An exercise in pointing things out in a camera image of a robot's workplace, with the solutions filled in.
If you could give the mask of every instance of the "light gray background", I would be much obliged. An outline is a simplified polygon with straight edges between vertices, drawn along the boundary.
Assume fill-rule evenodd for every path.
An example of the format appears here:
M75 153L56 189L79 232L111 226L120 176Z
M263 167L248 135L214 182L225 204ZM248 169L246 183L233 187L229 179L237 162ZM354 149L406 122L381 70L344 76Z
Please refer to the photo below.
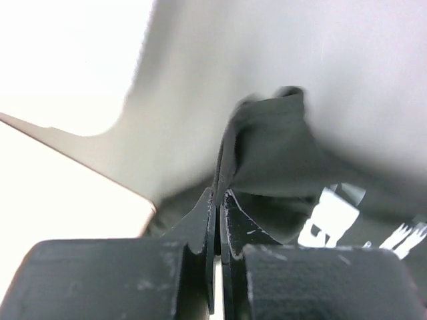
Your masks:
M158 0L115 127L78 137L1 118L158 203L214 167L236 101L299 85L316 135L427 179L426 18L423 0Z

